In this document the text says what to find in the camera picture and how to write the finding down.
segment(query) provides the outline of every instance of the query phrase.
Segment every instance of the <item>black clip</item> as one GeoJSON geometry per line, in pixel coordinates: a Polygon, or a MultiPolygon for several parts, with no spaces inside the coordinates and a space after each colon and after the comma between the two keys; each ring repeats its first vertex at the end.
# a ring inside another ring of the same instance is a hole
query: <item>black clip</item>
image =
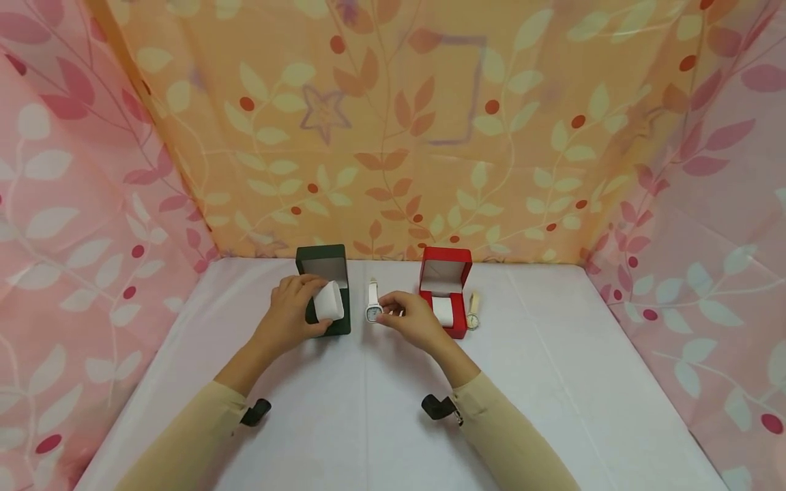
{"type": "Polygon", "coordinates": [[[457,411],[456,405],[450,398],[444,398],[440,401],[434,394],[429,394],[423,399],[421,408],[423,408],[426,414],[428,414],[428,417],[434,421],[447,418],[457,411]]]}
{"type": "Polygon", "coordinates": [[[270,408],[272,407],[273,405],[269,403],[267,399],[257,399],[256,404],[254,404],[254,407],[248,408],[246,413],[243,415],[241,424],[244,424],[247,427],[259,426],[259,422],[262,421],[262,418],[268,412],[270,412],[270,408]]]}

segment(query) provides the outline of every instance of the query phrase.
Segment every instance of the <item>white watch strap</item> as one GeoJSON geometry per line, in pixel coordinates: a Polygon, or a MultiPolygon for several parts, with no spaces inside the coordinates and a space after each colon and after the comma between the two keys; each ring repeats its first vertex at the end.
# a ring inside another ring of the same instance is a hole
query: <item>white watch strap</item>
{"type": "Polygon", "coordinates": [[[369,305],[379,305],[379,294],[376,292],[376,280],[372,279],[369,282],[369,305]]]}

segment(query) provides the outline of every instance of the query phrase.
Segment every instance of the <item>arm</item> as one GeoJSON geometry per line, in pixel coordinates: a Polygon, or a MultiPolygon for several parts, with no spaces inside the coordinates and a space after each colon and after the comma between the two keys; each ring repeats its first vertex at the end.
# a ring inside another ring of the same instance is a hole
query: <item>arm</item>
{"type": "Polygon", "coordinates": [[[394,291],[380,299],[377,322],[431,355],[453,387],[461,430],[504,491],[576,491],[570,471],[530,421],[439,325],[428,303],[394,291]]]}
{"type": "Polygon", "coordinates": [[[306,305],[325,281],[287,277],[252,338],[178,414],[126,473],[115,491],[191,491],[245,414],[257,379],[283,353],[325,333],[330,321],[306,324],[306,305]]]}

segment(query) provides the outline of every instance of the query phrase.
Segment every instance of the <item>hand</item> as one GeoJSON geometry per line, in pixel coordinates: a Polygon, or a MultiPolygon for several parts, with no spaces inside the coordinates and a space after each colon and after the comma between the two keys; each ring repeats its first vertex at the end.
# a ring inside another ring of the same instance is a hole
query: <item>hand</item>
{"type": "Polygon", "coordinates": [[[330,319],[317,324],[306,322],[306,306],[311,297],[328,283],[314,274],[286,277],[270,293],[270,308],[252,336],[272,351],[274,357],[290,351],[306,339],[325,334],[330,319]]]}
{"type": "Polygon", "coordinates": [[[437,321],[432,308],[419,295],[392,291],[380,299],[384,313],[376,321],[400,332],[413,346],[434,356],[444,346],[455,344],[437,321]]]}

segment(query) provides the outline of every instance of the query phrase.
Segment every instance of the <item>green watch box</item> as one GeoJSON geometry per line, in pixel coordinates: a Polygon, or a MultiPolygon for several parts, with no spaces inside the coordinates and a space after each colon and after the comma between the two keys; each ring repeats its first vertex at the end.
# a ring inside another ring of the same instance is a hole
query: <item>green watch box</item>
{"type": "MultiPolygon", "coordinates": [[[[349,334],[351,331],[349,276],[347,275],[347,250],[344,245],[298,247],[295,254],[295,264],[300,274],[317,274],[327,281],[338,283],[344,307],[344,317],[333,321],[323,336],[349,334]]],[[[314,299],[309,300],[308,307],[306,307],[306,322],[309,324],[318,322],[314,299]]]]}

